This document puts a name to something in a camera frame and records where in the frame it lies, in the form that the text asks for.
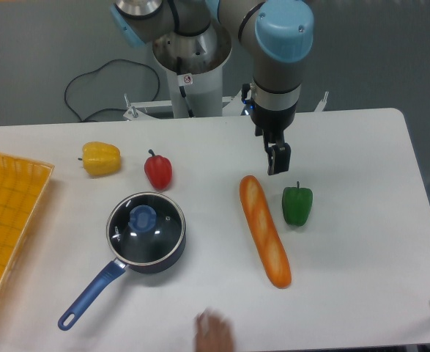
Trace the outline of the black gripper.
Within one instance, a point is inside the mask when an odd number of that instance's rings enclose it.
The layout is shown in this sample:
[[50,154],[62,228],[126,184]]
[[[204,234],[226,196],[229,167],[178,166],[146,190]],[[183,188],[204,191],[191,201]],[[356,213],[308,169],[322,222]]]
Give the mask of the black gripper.
[[289,171],[291,147],[284,141],[284,131],[292,124],[296,112],[296,89],[269,92],[256,83],[243,84],[243,112],[256,126],[255,134],[264,137],[268,156],[268,175]]

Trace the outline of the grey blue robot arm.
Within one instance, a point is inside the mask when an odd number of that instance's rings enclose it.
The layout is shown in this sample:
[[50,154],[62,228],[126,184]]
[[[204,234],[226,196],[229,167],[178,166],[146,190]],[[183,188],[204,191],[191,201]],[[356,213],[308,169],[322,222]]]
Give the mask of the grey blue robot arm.
[[314,37],[304,1],[114,1],[110,11],[131,46],[152,46],[177,117],[221,114],[221,69],[238,42],[253,59],[241,100],[263,138],[268,172],[289,169],[283,133],[294,119]]

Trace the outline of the blurred human hand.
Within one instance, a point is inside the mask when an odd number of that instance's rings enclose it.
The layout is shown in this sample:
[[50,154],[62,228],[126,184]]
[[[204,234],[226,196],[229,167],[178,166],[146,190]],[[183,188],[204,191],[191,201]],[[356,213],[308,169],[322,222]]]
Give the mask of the blurred human hand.
[[220,313],[205,310],[195,318],[194,351],[235,350],[234,337],[230,323]]

